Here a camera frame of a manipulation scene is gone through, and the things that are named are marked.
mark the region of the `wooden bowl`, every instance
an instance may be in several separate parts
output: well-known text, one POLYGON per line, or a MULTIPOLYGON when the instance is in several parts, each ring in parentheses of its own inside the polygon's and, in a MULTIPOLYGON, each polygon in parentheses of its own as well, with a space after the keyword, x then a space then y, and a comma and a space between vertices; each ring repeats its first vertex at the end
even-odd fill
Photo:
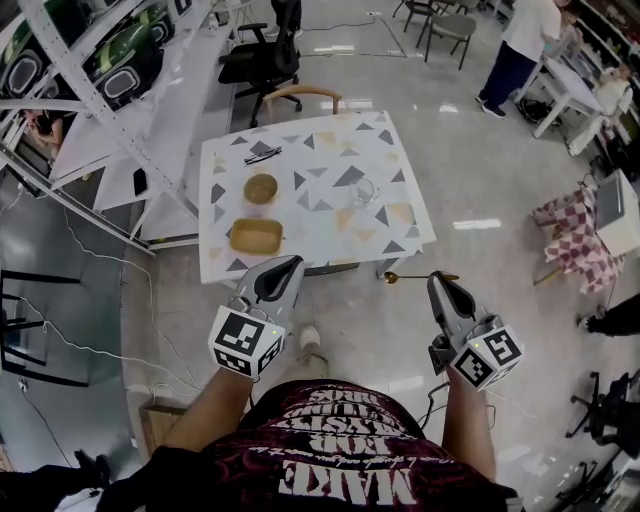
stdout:
POLYGON ((278 182, 270 174, 256 174, 244 185, 244 198, 253 204, 267 204, 278 192, 278 182))

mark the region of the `white cable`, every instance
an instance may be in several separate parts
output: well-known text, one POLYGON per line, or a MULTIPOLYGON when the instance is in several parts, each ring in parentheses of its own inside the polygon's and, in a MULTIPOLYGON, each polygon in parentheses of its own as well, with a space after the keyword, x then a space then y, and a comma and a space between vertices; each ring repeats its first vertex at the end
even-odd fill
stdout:
MULTIPOLYGON (((24 188, 22 187, 21 184, 18 184, 18 188, 20 190, 20 192, 18 193, 17 197, 15 198, 15 200, 13 201, 13 203, 11 203, 8 207, 3 207, 2 209, 0 209, 0 217, 2 216, 2 214, 5 211, 11 210, 11 208, 13 208, 16 203, 20 200, 20 197, 22 196, 22 193, 24 192, 24 188)), ((76 345, 75 343, 72 343, 70 341, 68 341, 64 335, 62 334, 62 332, 60 332, 60 330, 49 320, 45 320, 44 315, 38 311, 33 304, 31 304, 31 302, 29 302, 29 300, 26 297, 20 297, 22 300, 24 300, 31 309, 33 309, 36 313, 38 313, 38 315, 40 315, 40 318, 42 318, 42 320, 44 320, 44 325, 42 326, 42 330, 43 332, 47 332, 47 324, 51 325, 51 327, 54 328, 54 330, 58 333, 58 335, 60 336, 60 338, 62 339, 62 341, 64 343, 66 343, 67 345, 77 348, 78 350, 88 350, 90 352, 93 352, 95 354, 99 354, 99 355, 106 355, 106 356, 110 356, 110 357, 114 357, 116 359, 120 359, 122 361, 133 361, 133 362, 138 362, 138 363, 142 363, 145 364, 147 366, 150 366, 152 368, 157 368, 159 370, 163 370, 165 372, 167 372, 171 377, 173 377, 174 379, 176 379, 178 382, 181 382, 182 384, 184 384, 186 387, 188 387, 189 389, 192 389, 193 391, 195 391, 195 393, 193 393, 194 395, 197 394, 198 392, 202 391, 202 388, 200 387, 200 385, 198 384, 198 381, 195 379, 195 377, 193 376, 193 374, 191 373, 191 370, 189 369, 189 366, 187 365, 187 363, 178 355, 178 352, 176 351, 175 347, 173 346, 173 344, 171 343, 171 341, 169 341, 169 338, 167 338, 165 336, 165 334, 160 330, 160 328, 158 327, 158 325, 156 324, 155 321, 155 316, 153 314, 153 283, 151 280, 151 274, 149 272, 147 272, 145 269, 143 269, 142 267, 136 265, 135 263, 128 261, 128 260, 124 260, 124 259, 120 259, 120 258, 116 258, 115 256, 107 256, 105 254, 96 254, 95 252, 86 249, 84 247, 84 245, 82 245, 82 242, 80 242, 80 240, 78 240, 78 237, 76 236, 75 232, 73 231, 73 229, 71 228, 71 225, 69 223, 69 216, 67 215, 67 209, 63 208, 63 212, 64 212, 64 217, 67 221, 67 229, 69 229, 69 231, 71 232, 71 236, 73 237, 73 239, 76 241, 76 243, 80 246, 80 249, 82 249, 83 252, 91 254, 92 256, 95 256, 96 258, 105 258, 105 259, 110 259, 110 260, 114 260, 114 261, 118 261, 120 263, 127 263, 129 265, 133 265, 134 267, 136 267, 138 270, 144 272, 145 274, 147 274, 147 279, 149 280, 149 309, 151 311, 151 324, 153 325, 153 327, 155 328, 155 330, 158 332, 158 334, 160 334, 160 336, 162 337, 162 339, 165 340, 165 342, 169 345, 169 347, 171 348, 173 354, 178 358, 178 360, 184 365, 185 369, 187 370, 187 373, 189 374, 189 376, 191 377, 191 380, 193 380, 193 383, 195 384, 195 387, 192 386, 191 384, 187 384, 187 382, 185 382, 184 380, 176 377, 171 371, 169 371, 167 368, 165 368, 164 366, 160 366, 154 363, 150 363, 148 361, 145 361, 144 359, 139 359, 136 357, 124 357, 124 356, 119 356, 116 354, 112 354, 111 352, 107 352, 104 350, 95 350, 91 347, 86 347, 86 346, 80 346, 80 345, 76 345)), ((174 393, 176 393, 177 395, 180 396, 191 396, 191 395, 184 395, 181 394, 180 392, 176 391, 174 388, 172 388, 171 386, 169 386, 168 384, 164 384, 165 386, 169 387, 174 393)))
POLYGON ((95 256, 96 258, 105 258, 105 259, 109 259, 109 260, 119 261, 120 263, 126 263, 128 265, 132 265, 132 266, 136 267, 138 270, 140 270, 141 272, 144 272, 145 274, 147 274, 147 279, 149 280, 149 310, 151 311, 151 325, 153 325, 154 329, 158 332, 158 334, 160 334, 160 336, 167 343, 167 345, 169 345, 169 347, 171 348, 171 351, 173 352, 173 354, 183 364, 183 366, 187 370, 187 373, 189 374, 189 377, 191 377, 191 380, 196 385, 195 389, 197 389, 199 391, 202 390, 202 388, 200 387, 200 384, 198 383, 198 381, 195 379, 195 377, 191 373, 191 370, 189 369, 189 366, 187 365, 187 363, 184 361, 184 359, 182 359, 178 355, 178 352, 176 351, 175 347, 173 346, 173 343, 171 343, 171 341, 169 341, 169 338, 167 338, 165 336, 165 334, 160 330, 160 328, 156 324, 155 315, 153 313, 153 283, 151 281, 151 274, 147 270, 145 270, 144 268, 142 268, 139 265, 136 265, 135 263, 133 263, 132 261, 116 258, 115 256, 107 256, 106 254, 96 254, 95 252, 85 248, 85 246, 82 245, 82 242, 80 242, 80 240, 78 240, 78 237, 76 236, 76 234, 73 231, 73 229, 71 229, 71 225, 69 224, 69 216, 67 215, 67 209, 64 208, 63 211, 64 211, 64 217, 67 220, 67 228, 69 229, 69 231, 71 232, 71 236, 76 241, 76 243, 80 246, 80 249, 82 249, 83 252, 85 252, 87 254, 91 254, 92 256, 95 256))
POLYGON ((2 217, 2 214, 4 214, 4 212, 8 212, 9 210, 11 210, 11 208, 13 208, 16 205, 16 203, 18 202, 18 200, 22 196, 22 193, 24 192, 24 187, 22 186, 22 184, 18 183, 18 188, 20 189, 20 192, 18 192, 18 195, 16 196, 15 200, 13 201, 13 203, 11 203, 7 207, 3 206, 0 209, 0 217, 2 217))
POLYGON ((541 421, 540 418, 538 418, 538 416, 536 416, 535 414, 531 414, 530 412, 525 411, 522 407, 520 407, 520 405, 518 405, 517 402, 514 402, 513 400, 509 400, 508 398, 505 398, 502 395, 499 395, 498 393, 494 393, 493 391, 487 391, 487 393, 489 393, 491 396, 495 396, 496 398, 499 398, 500 400, 504 400, 508 404, 513 405, 516 409, 518 409, 525 416, 529 416, 530 418, 533 418, 534 420, 541 421))
POLYGON ((47 324, 49 324, 51 327, 53 327, 53 330, 56 331, 58 333, 58 336, 60 336, 60 339, 66 343, 67 345, 77 348, 78 350, 88 350, 89 352, 93 352, 94 354, 99 354, 99 355, 104 355, 104 356, 110 356, 113 357, 115 359, 120 359, 122 361, 135 361, 137 363, 142 363, 142 364, 146 364, 147 366, 150 366, 152 368, 156 368, 158 370, 162 370, 167 372, 167 374, 169 374, 171 377, 173 377, 174 379, 176 379, 178 382, 180 382, 181 384, 184 384, 186 387, 192 389, 195 392, 200 392, 201 390, 198 388, 194 388, 191 384, 188 384, 187 382, 185 382, 184 380, 180 379, 179 377, 176 377, 170 370, 168 370, 167 368, 165 368, 164 366, 160 366, 159 364, 154 364, 154 363, 150 363, 149 361, 145 361, 144 359, 138 359, 137 357, 125 357, 125 356, 119 356, 116 354, 112 354, 111 352, 107 352, 106 350, 96 350, 94 348, 91 347, 83 347, 80 345, 76 345, 75 343, 67 340, 64 335, 60 332, 60 329, 58 329, 53 322, 51 322, 50 320, 45 320, 43 314, 36 309, 36 307, 31 304, 31 302, 29 302, 29 299, 27 299, 26 297, 20 297, 20 299, 24 300, 31 309, 33 309, 36 313, 38 313, 38 315, 40 315, 40 318, 42 320, 44 320, 44 325, 42 326, 42 332, 44 332, 46 334, 47 332, 47 324))
POLYGON ((191 393, 181 393, 180 391, 178 391, 174 387, 172 387, 169 384, 166 384, 164 382, 160 382, 159 384, 156 384, 155 386, 153 386, 153 388, 151 386, 147 386, 147 387, 149 388, 149 392, 153 396, 153 405, 156 405, 156 397, 157 397, 157 394, 158 394, 158 388, 160 388, 160 387, 169 388, 176 395, 183 396, 183 397, 190 397, 190 396, 195 396, 195 395, 198 394, 197 391, 193 391, 191 393))

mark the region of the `cable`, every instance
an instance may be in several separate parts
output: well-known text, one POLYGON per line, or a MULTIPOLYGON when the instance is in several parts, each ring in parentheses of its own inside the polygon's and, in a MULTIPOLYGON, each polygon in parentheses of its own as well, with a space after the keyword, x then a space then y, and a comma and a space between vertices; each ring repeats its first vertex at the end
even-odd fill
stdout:
POLYGON ((200 387, 200 384, 198 384, 198 381, 195 379, 195 377, 193 376, 193 374, 191 373, 191 370, 189 369, 189 366, 187 365, 187 363, 184 361, 184 359, 182 359, 179 355, 178 352, 176 351, 175 347, 173 346, 173 343, 171 343, 171 341, 169 341, 169 338, 167 338, 165 336, 165 334, 160 330, 160 328, 158 327, 158 325, 156 324, 156 320, 155 320, 155 315, 153 313, 153 282, 151 280, 151 274, 145 270, 144 268, 140 267, 139 265, 136 265, 135 263, 133 263, 132 261, 128 261, 128 260, 124 260, 124 259, 120 259, 120 258, 116 258, 115 256, 107 256, 105 254, 96 254, 95 252, 85 248, 84 245, 82 245, 82 242, 80 242, 80 240, 78 240, 78 237, 76 236, 75 232, 73 231, 73 229, 71 229, 71 224, 69 223, 69 215, 67 214, 67 209, 64 208, 64 217, 67 221, 67 228, 69 229, 69 231, 71 232, 71 236, 73 237, 73 239, 76 241, 76 243, 80 246, 80 249, 82 249, 83 252, 87 253, 87 254, 91 254, 92 256, 95 256, 96 258, 105 258, 105 259, 110 259, 110 260, 114 260, 114 261, 119 261, 121 263, 126 263, 128 265, 132 265, 135 268, 137 268, 138 270, 140 270, 141 272, 144 272, 147 275, 147 279, 149 280, 149 310, 151 311, 151 325, 153 325, 154 329, 158 332, 158 334, 160 334, 160 336, 162 337, 163 340, 165 340, 165 342, 167 343, 167 345, 169 345, 169 347, 171 348, 171 351, 173 352, 173 354, 178 358, 178 360, 183 364, 183 366, 185 367, 185 369, 187 370, 187 373, 189 374, 189 377, 191 377, 191 380, 193 381, 193 383, 196 385, 196 387, 194 388, 193 386, 189 387, 191 389, 197 389, 198 391, 201 391, 202 388, 200 387))
POLYGON ((154 363, 150 363, 149 361, 145 361, 144 359, 138 359, 137 357, 125 357, 125 356, 119 356, 116 354, 112 354, 111 352, 107 352, 106 350, 96 350, 94 348, 91 347, 83 347, 80 345, 76 345, 75 343, 67 340, 64 335, 60 332, 60 329, 58 329, 53 322, 51 322, 50 320, 45 320, 43 314, 38 311, 38 309, 36 309, 33 304, 31 304, 31 302, 29 302, 29 299, 27 299, 26 297, 20 297, 22 300, 24 300, 31 309, 33 309, 36 313, 38 313, 38 315, 40 315, 40 318, 42 320, 44 320, 44 325, 42 326, 42 332, 44 332, 45 334, 47 333, 47 324, 49 324, 51 327, 53 327, 53 329, 58 333, 58 336, 60 336, 60 339, 67 345, 69 345, 70 347, 73 348, 77 348, 78 350, 88 350, 89 352, 92 352, 94 354, 99 354, 99 355, 104 355, 104 356, 109 356, 109 357, 113 357, 115 359, 120 359, 122 361, 134 361, 137 363, 142 363, 145 364, 147 366, 150 366, 151 368, 156 368, 158 370, 162 370, 167 372, 167 374, 169 374, 171 377, 173 377, 174 379, 176 379, 178 382, 180 382, 181 384, 185 385, 186 387, 192 389, 193 391, 197 391, 200 392, 202 391, 199 388, 195 388, 193 387, 191 384, 185 382, 184 380, 180 379, 179 377, 176 377, 170 370, 168 370, 167 368, 165 368, 164 366, 160 366, 159 364, 154 364, 154 363))
POLYGON ((613 285, 611 285, 611 293, 609 294, 609 300, 607 301, 607 310, 609 309, 609 306, 611 305, 611 299, 613 298, 613 291, 616 289, 616 283, 618 282, 618 278, 614 278, 613 280, 613 285))
POLYGON ((530 418, 533 418, 534 420, 541 421, 540 418, 538 418, 535 414, 531 414, 530 412, 525 411, 522 407, 520 407, 513 400, 509 400, 508 398, 505 398, 502 395, 499 395, 498 393, 494 393, 493 391, 487 391, 487 393, 489 393, 491 396, 495 396, 496 398, 499 398, 500 400, 504 400, 508 404, 513 405, 516 409, 518 409, 525 416, 529 416, 530 418))
POLYGON ((24 399, 27 401, 27 403, 33 407, 33 410, 36 411, 38 413, 38 416, 40 416, 40 418, 42 419, 42 422, 44 423, 44 426, 47 427, 47 430, 49 431, 49 435, 51 436, 51 439, 53 439, 53 442, 55 443, 55 445, 58 447, 58 450, 60 450, 60 453, 62 454, 62 458, 66 461, 67 466, 69 466, 70 468, 72 468, 73 466, 71 465, 71 463, 69 462, 69 459, 67 459, 67 456, 64 454, 64 451, 62 450, 62 448, 60 447, 60 443, 58 443, 58 440, 56 439, 56 436, 53 435, 53 430, 51 430, 51 427, 49 426, 49 422, 47 421, 47 419, 44 417, 44 415, 40 412, 40 409, 38 409, 35 404, 29 400, 27 398, 27 393, 25 391, 22 392, 22 396, 24 396, 24 399))
POLYGON ((155 386, 153 386, 153 388, 151 388, 151 386, 147 386, 147 387, 149 388, 149 392, 151 393, 151 396, 153 396, 153 405, 156 405, 156 397, 157 397, 157 394, 158 394, 158 388, 160 388, 160 387, 169 388, 172 392, 174 392, 178 396, 195 396, 195 395, 199 394, 198 391, 194 391, 194 392, 191 392, 191 393, 181 393, 180 391, 178 391, 174 387, 172 387, 169 384, 166 384, 164 382, 160 382, 159 384, 156 384, 155 386))
POLYGON ((11 210, 11 208, 13 208, 16 203, 18 202, 18 200, 20 199, 20 197, 22 197, 22 193, 24 192, 24 187, 19 183, 18 184, 18 188, 20 189, 20 192, 18 192, 18 195, 16 196, 15 200, 13 201, 13 203, 11 203, 9 206, 7 207, 2 207, 0 209, 0 217, 2 217, 2 215, 4 214, 4 212, 8 212, 9 210, 11 210))
MULTIPOLYGON (((18 185, 20 192, 18 193, 18 196, 15 198, 15 200, 13 201, 13 203, 11 203, 11 205, 9 205, 7 208, 2 208, 0 209, 0 216, 4 213, 4 211, 8 211, 11 208, 13 208, 16 203, 18 202, 18 200, 20 199, 20 197, 22 197, 22 193, 24 191, 24 188, 21 187, 20 185, 18 185)), ((60 338, 62 339, 62 341, 74 348, 77 348, 78 350, 89 350, 90 352, 93 352, 95 354, 99 354, 99 355, 106 355, 106 356, 110 356, 116 359, 120 359, 122 361, 132 361, 132 362, 138 362, 138 363, 142 363, 145 364, 147 366, 150 366, 152 368, 156 368, 159 370, 163 370, 165 372, 167 372, 171 377, 173 377, 174 379, 176 379, 178 382, 182 383, 183 385, 185 385, 186 387, 190 388, 193 391, 196 392, 200 392, 202 391, 202 388, 200 387, 200 385, 198 384, 198 381, 195 379, 195 377, 193 376, 193 374, 191 373, 191 370, 189 369, 189 366, 187 365, 187 363, 180 357, 180 355, 178 355, 178 352, 176 351, 175 347, 173 346, 173 344, 171 343, 171 341, 169 340, 169 338, 167 338, 167 336, 165 336, 165 334, 160 330, 160 328, 158 327, 158 325, 156 324, 155 321, 155 315, 153 313, 153 282, 151 280, 151 274, 143 269, 142 267, 140 267, 139 265, 136 265, 135 263, 128 261, 128 260, 124 260, 124 259, 120 259, 120 258, 116 258, 115 256, 107 256, 105 254, 96 254, 95 252, 87 249, 84 247, 84 245, 82 245, 82 242, 80 242, 80 240, 78 239, 78 237, 76 236, 75 232, 73 231, 73 229, 71 228, 71 224, 69 222, 69 215, 67 214, 67 209, 63 208, 63 212, 64 212, 64 217, 65 220, 67 222, 67 229, 71 232, 71 236, 73 237, 73 239, 76 241, 76 243, 78 244, 78 246, 80 247, 80 249, 87 253, 87 254, 91 254, 92 256, 95 256, 96 258, 103 258, 103 259, 110 259, 110 260, 114 260, 114 261, 118 261, 120 263, 126 263, 129 265, 132 265, 134 267, 136 267, 138 270, 144 272, 147 275, 147 279, 149 280, 149 309, 151 311, 151 323, 153 325, 153 327, 155 328, 155 330, 158 332, 158 334, 160 334, 160 336, 162 337, 162 339, 165 340, 165 342, 169 345, 169 347, 171 348, 173 354, 178 358, 178 360, 184 365, 185 369, 187 370, 187 373, 189 374, 189 376, 191 377, 191 380, 193 381, 193 383, 195 384, 195 387, 192 386, 191 384, 188 384, 187 382, 185 382, 184 380, 176 377, 171 371, 169 371, 167 368, 165 368, 164 366, 160 366, 154 363, 150 363, 148 361, 145 361, 144 359, 139 359, 139 358, 135 358, 135 357, 124 357, 124 356, 119 356, 116 354, 112 354, 111 352, 107 352, 104 350, 95 350, 91 347, 87 347, 87 346, 80 346, 80 345, 76 345, 75 343, 72 343, 70 341, 68 341, 64 335, 62 334, 62 332, 60 332, 60 330, 49 320, 45 320, 44 315, 38 310, 36 309, 33 304, 31 304, 31 302, 29 302, 29 300, 26 297, 20 297, 22 300, 24 300, 31 309, 33 309, 36 313, 38 313, 38 315, 40 315, 40 318, 42 318, 42 320, 45 321, 44 325, 42 326, 42 330, 44 333, 47 332, 47 324, 51 325, 51 327, 53 327, 53 329, 58 333, 58 335, 60 336, 60 338)))
POLYGON ((373 21, 371 22, 367 22, 367 23, 340 23, 339 25, 333 25, 332 27, 329 28, 302 28, 302 35, 304 35, 305 32, 326 32, 328 30, 333 30, 334 28, 339 28, 339 27, 366 27, 367 25, 373 25, 376 22, 376 16, 373 17, 373 21))
MULTIPOLYGON (((431 414, 436 413, 442 409, 446 409, 447 406, 446 405, 441 405, 440 407, 435 408, 433 411, 431 411, 431 414)), ((493 409, 493 421, 491 422, 491 426, 489 427, 489 430, 493 430, 493 427, 496 426, 496 415, 498 413, 498 410, 496 409, 496 406, 493 404, 487 404, 487 409, 493 409)), ((427 421, 424 422, 424 424, 420 424, 420 422, 423 419, 428 419, 427 415, 425 414, 424 416, 422 416, 419 420, 418 420, 418 425, 420 425, 420 429, 424 430, 424 428, 427 426, 427 421)))
POLYGON ((596 180, 596 176, 595 174, 593 174, 593 171, 588 171, 585 173, 585 175, 582 177, 581 180, 578 180, 578 185, 580 185, 580 189, 583 188, 587 188, 587 176, 591 176, 591 179, 593 180, 593 182, 597 185, 598 184, 598 180, 596 180))

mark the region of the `person's arm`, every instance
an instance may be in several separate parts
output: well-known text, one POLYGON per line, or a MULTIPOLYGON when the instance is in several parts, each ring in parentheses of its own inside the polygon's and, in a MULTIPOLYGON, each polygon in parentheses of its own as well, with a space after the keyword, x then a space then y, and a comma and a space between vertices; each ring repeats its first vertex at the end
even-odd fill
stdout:
POLYGON ((162 444, 200 452, 217 439, 235 432, 252 388, 251 378, 220 368, 162 444))
POLYGON ((62 135, 62 119, 56 119, 51 124, 51 135, 44 135, 40 132, 40 130, 37 130, 37 133, 42 142, 51 144, 60 149, 60 147, 62 146, 62 141, 64 140, 64 136, 62 135))
POLYGON ((29 133, 38 146, 41 148, 47 147, 47 143, 42 139, 43 135, 40 133, 40 130, 35 123, 29 123, 29 133))
POLYGON ((447 368, 449 400, 442 447, 457 460, 469 464, 489 480, 496 479, 496 459, 491 443, 487 399, 484 391, 447 368))

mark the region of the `tiled floor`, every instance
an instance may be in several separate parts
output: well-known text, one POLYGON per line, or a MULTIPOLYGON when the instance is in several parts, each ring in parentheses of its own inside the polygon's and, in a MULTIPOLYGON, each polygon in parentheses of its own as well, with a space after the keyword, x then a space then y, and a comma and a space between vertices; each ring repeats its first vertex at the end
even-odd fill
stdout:
MULTIPOLYGON (((67 229, 63 208, 50 198, 34 199, 25 191, 10 210, 17 195, 17 182, 8 173, 0 186, 3 212, 0 222, 0 260, 3 269, 77 277, 75 284, 5 283, 5 292, 26 297, 73 343, 119 352, 120 273, 116 261, 84 254, 67 229)), ((95 194, 97 180, 73 184, 80 198, 95 194)), ((115 223, 126 223, 129 209, 111 213, 115 223)), ((99 254, 122 257, 124 243, 89 222, 69 213, 71 226, 87 248, 99 254)), ((9 318, 15 303, 3 301, 9 318)), ((17 316, 29 321, 38 315, 21 302, 17 316)), ((44 359, 46 368, 28 365, 33 371, 69 379, 88 380, 86 389, 47 384, 29 379, 27 398, 40 410, 67 459, 84 449, 95 457, 107 455, 116 478, 129 476, 140 467, 140 457, 131 444, 131 427, 123 392, 119 361, 63 344, 48 327, 21 331, 21 344, 32 356, 44 359)), ((52 434, 25 400, 18 378, 0 375, 0 432, 17 471, 34 471, 46 464, 65 466, 52 434)), ((94 510, 95 500, 85 491, 63 506, 77 503, 74 510, 94 510)))
MULTIPOLYGON (((575 479, 572 475, 579 461, 603 461, 613 452, 585 437, 564 439, 567 427, 582 413, 569 403, 569 396, 590 393, 591 370, 600 371, 608 385, 609 380, 640 366, 637 337, 585 336, 574 327, 574 315, 606 303, 610 290, 583 296, 579 278, 571 275, 532 286, 534 277, 549 268, 542 255, 548 235, 534 225, 530 212, 574 190, 587 171, 587 160, 570 158, 553 132, 534 139, 531 127, 512 104, 506 106, 508 117, 502 121, 479 110, 474 97, 489 72, 502 28, 488 12, 474 14, 478 30, 464 68, 458 71, 457 58, 449 56, 451 44, 446 40, 435 39, 429 64, 423 63, 423 48, 415 49, 422 18, 404 34, 407 11, 401 9, 392 19, 395 7, 395 2, 383 0, 303 1, 307 30, 298 40, 303 55, 300 78, 303 83, 338 91, 351 110, 390 112, 437 236, 424 255, 408 261, 402 272, 443 269, 460 274, 465 286, 482 295, 524 343, 523 363, 493 388, 509 401, 490 397, 497 407, 493 440, 499 482, 516 488, 525 497, 527 510, 546 510, 556 492, 575 479), (382 16, 374 22, 368 11, 382 16), (309 30, 344 23, 371 25, 309 30), (455 228, 455 222, 482 219, 495 219, 492 224, 499 227, 455 228)), ((261 21, 273 18, 266 2, 256 3, 254 14, 261 21)), ((328 115, 330 107, 324 100, 302 99, 301 114, 283 102, 276 120, 328 115)), ((252 106, 251 99, 237 102, 234 130, 247 128, 252 106)), ((268 122, 264 113, 261 122, 268 122)), ((199 283, 195 247, 163 251, 149 264, 156 283, 158 324, 204 385, 215 370, 206 340, 216 308, 229 290, 199 283)), ((144 275, 130 273, 138 275, 127 279, 123 298, 124 352, 168 365, 188 380, 185 367, 148 326, 144 275), (132 304, 131 314, 127 304, 132 304)), ((613 291, 613 304, 637 293, 639 274, 637 262, 629 259, 613 291)), ((313 322, 319 329, 335 377, 389 393, 416 417, 426 412, 427 393, 440 378, 434 375, 427 354, 438 328, 423 283, 407 281, 391 287, 375 280, 372 266, 366 264, 357 271, 306 278, 294 319, 296 326, 313 322)), ((294 345, 290 343, 265 372, 254 391, 256 398, 295 359, 294 345)), ((133 391, 164 382, 189 393, 165 375, 132 365, 127 365, 125 381, 133 391)), ((130 397, 132 404, 141 400, 133 393, 130 397)), ((188 402, 191 398, 174 399, 188 402)), ((436 413, 427 427, 436 441, 443 419, 442 413, 436 413)))

